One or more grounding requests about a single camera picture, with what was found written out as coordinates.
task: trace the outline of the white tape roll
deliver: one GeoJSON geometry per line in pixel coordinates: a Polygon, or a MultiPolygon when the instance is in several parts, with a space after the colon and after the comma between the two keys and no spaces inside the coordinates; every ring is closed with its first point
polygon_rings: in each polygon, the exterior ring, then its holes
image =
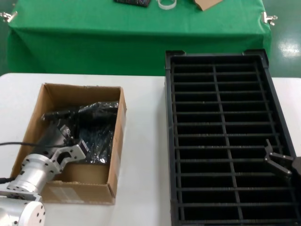
{"type": "Polygon", "coordinates": [[[174,7],[176,6],[176,4],[177,4],[177,0],[174,0],[173,4],[171,4],[171,5],[162,5],[162,4],[161,4],[161,0],[157,0],[157,2],[158,2],[159,7],[160,7],[161,9],[164,9],[164,10],[172,9],[172,8],[174,8],[174,7]]]}

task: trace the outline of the white table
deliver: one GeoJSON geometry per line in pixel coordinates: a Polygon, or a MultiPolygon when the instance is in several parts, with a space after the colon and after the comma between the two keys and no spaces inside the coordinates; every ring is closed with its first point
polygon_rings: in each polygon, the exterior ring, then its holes
{"type": "MultiPolygon", "coordinates": [[[[296,153],[301,155],[301,80],[273,81],[296,153]]],[[[46,225],[171,225],[164,77],[6,74],[0,77],[0,142],[22,141],[45,82],[122,86],[127,103],[116,204],[46,204],[46,225]]],[[[19,146],[0,147],[0,177],[9,176],[18,150],[19,146]]]]}

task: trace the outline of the cardboard piece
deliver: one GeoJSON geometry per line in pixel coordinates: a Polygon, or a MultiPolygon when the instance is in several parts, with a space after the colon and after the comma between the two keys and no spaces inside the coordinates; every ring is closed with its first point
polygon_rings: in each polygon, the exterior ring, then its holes
{"type": "MultiPolygon", "coordinates": [[[[115,203],[127,111],[121,87],[43,84],[23,141],[38,142],[48,126],[48,122],[41,120],[44,113],[99,101],[119,101],[110,165],[67,164],[62,174],[45,185],[41,192],[44,202],[115,203]]],[[[12,169],[12,177],[19,174],[22,161],[31,151],[32,147],[21,146],[12,169]]]]}
{"type": "Polygon", "coordinates": [[[201,10],[206,10],[214,5],[216,5],[217,3],[222,2],[222,0],[194,0],[194,2],[196,3],[196,5],[201,8],[201,10]]]}

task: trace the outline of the table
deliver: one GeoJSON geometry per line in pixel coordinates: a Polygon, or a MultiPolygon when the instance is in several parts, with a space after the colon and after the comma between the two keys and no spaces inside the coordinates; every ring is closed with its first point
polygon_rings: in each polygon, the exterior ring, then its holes
{"type": "MultiPolygon", "coordinates": [[[[273,78],[273,81],[294,148],[301,156],[301,79],[273,78]]],[[[122,86],[127,103],[116,204],[46,204],[46,226],[170,226],[164,77],[3,75],[0,77],[0,142],[23,139],[44,82],[122,86]]],[[[9,176],[18,149],[14,145],[0,147],[0,177],[9,176]]]]}
{"type": "Polygon", "coordinates": [[[8,24],[12,72],[165,75],[165,51],[270,49],[262,0],[224,0],[202,12],[192,0],[162,10],[114,0],[18,0],[8,24]]]}

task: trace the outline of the floor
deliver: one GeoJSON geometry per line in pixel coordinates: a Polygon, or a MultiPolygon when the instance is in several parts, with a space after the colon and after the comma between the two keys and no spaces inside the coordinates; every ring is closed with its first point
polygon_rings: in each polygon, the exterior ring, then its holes
{"type": "MultiPolygon", "coordinates": [[[[0,0],[0,11],[11,12],[16,1],[0,0]]],[[[276,25],[271,27],[271,75],[301,78],[301,0],[263,0],[263,3],[268,15],[278,16],[276,25]]],[[[0,75],[9,72],[6,62],[7,33],[7,24],[0,22],[0,75]]]]}

